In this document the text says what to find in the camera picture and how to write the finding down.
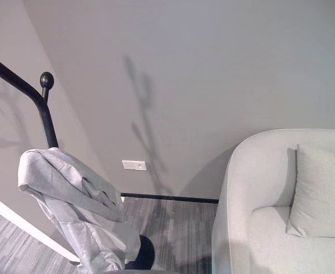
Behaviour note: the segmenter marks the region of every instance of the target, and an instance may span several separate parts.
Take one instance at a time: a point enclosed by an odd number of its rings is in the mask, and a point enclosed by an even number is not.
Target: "black baseboard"
[[[217,199],[178,197],[178,196],[165,196],[165,195],[151,195],[151,194],[137,194],[137,193],[121,193],[121,194],[122,197],[173,200],[173,201],[194,202],[194,203],[217,204],[219,201]]]

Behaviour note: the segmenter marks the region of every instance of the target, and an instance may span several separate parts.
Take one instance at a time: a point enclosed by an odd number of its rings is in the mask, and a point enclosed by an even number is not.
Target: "floor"
[[[154,270],[211,273],[217,204],[126,198],[127,222],[155,248]],[[76,266],[0,216],[0,274],[76,274]]]

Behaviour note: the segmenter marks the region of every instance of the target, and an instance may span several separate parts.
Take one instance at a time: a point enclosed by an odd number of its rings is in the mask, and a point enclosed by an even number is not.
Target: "wall outlet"
[[[125,170],[139,170],[139,171],[146,171],[146,163],[143,161],[129,161],[129,160],[122,160],[123,167]]]

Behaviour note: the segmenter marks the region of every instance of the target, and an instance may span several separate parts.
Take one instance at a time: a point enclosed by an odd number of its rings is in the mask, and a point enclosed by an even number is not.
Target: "white armchair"
[[[213,274],[335,273],[335,238],[285,233],[298,143],[335,149],[335,130],[262,132],[233,152],[213,225]]]

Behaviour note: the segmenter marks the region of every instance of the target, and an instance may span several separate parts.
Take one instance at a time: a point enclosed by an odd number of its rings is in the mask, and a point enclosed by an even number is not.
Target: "coat rack hook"
[[[46,104],[48,104],[48,94],[49,90],[54,85],[54,78],[50,72],[43,72],[41,75],[41,87],[42,87],[42,97]]]

